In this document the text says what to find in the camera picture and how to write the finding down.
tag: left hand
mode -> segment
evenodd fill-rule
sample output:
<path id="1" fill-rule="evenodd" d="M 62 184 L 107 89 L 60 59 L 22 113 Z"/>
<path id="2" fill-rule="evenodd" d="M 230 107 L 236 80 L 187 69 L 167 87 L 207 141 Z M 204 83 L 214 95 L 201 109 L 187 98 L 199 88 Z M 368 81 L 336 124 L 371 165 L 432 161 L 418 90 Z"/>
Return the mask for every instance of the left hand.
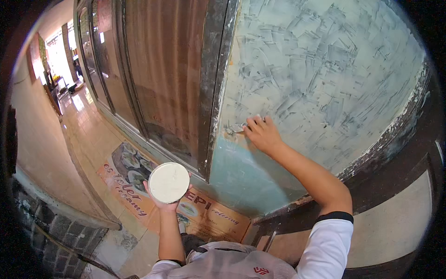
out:
<path id="1" fill-rule="evenodd" d="M 152 196 L 152 194 L 150 194 L 149 183 L 146 180 L 144 180 L 142 183 L 144 184 L 144 188 L 145 188 L 146 192 L 149 194 L 149 196 L 152 199 L 152 201 L 154 202 L 155 206 L 158 207 L 158 209 L 160 211 L 176 212 L 178 204 L 180 203 L 180 200 L 177 200 L 176 202 L 171 203 L 171 204 L 162 203 L 162 202 L 158 201 L 157 199 L 155 199 Z"/>

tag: brown curtain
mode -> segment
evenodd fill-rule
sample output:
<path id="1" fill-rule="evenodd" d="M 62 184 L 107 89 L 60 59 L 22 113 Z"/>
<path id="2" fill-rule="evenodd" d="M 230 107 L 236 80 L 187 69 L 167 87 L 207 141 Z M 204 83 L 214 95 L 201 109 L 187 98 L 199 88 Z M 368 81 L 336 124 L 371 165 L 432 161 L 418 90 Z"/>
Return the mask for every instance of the brown curtain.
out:
<path id="1" fill-rule="evenodd" d="M 206 7 L 206 0 L 126 1 L 131 71 L 152 139 L 192 163 Z"/>

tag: white t-shirt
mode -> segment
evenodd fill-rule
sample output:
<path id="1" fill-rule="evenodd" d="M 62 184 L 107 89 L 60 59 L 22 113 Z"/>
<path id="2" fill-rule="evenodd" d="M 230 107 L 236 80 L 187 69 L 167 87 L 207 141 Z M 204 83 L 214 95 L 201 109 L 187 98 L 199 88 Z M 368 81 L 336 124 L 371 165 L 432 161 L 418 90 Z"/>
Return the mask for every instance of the white t-shirt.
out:
<path id="1" fill-rule="evenodd" d="M 234 242 L 210 242 L 192 251 L 186 265 L 158 261 L 143 279 L 317 279 L 341 278 L 347 265 L 353 223 L 343 219 L 318 221 L 311 230 L 304 253 L 294 270 L 289 264 L 255 247 Z M 238 251 L 216 250 L 216 248 Z"/>

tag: black sleeve cuff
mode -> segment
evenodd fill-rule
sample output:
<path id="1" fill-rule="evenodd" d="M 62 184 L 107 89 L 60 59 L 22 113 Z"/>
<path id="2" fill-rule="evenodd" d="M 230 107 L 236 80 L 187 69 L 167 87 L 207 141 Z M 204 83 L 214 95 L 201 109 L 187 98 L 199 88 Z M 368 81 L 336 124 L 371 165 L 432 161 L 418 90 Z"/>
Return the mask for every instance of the black sleeve cuff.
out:
<path id="1" fill-rule="evenodd" d="M 347 212 L 343 211 L 333 211 L 325 215 L 321 215 L 316 219 L 316 222 L 322 221 L 322 220 L 328 220 L 328 219 L 342 219 L 350 221 L 353 224 L 353 216 Z"/>
<path id="2" fill-rule="evenodd" d="M 156 262 L 159 262 L 159 261 L 171 261 L 171 262 L 176 262 L 176 263 L 179 264 L 181 267 L 184 266 L 184 264 L 183 264 L 182 262 L 178 261 L 178 260 L 157 260 Z"/>

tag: white putty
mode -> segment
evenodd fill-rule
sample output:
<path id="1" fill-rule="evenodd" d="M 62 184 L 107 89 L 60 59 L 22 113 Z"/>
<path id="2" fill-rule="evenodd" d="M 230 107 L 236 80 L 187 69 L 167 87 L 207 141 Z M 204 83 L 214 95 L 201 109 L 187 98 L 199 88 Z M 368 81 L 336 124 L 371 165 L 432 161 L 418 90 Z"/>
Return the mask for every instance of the white putty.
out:
<path id="1" fill-rule="evenodd" d="M 383 1 L 240 5 L 221 131 L 269 114 L 285 142 L 337 174 L 405 113 L 425 51 Z"/>
<path id="2" fill-rule="evenodd" d="M 189 181 L 189 173 L 185 167 L 174 162 L 164 163 L 150 175 L 150 193 L 162 203 L 173 203 L 186 193 Z"/>

